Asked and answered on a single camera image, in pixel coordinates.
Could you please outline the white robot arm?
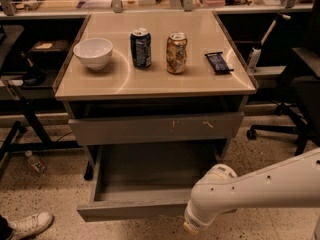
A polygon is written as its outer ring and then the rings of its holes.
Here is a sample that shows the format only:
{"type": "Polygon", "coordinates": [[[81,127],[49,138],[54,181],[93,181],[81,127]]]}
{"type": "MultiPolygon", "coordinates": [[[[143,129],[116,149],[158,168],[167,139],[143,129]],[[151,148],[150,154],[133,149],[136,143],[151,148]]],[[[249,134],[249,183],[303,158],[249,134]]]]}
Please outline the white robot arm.
{"type": "Polygon", "coordinates": [[[238,176],[213,166],[192,188],[184,227],[196,234],[215,218],[239,208],[319,208],[320,149],[238,176]]]}

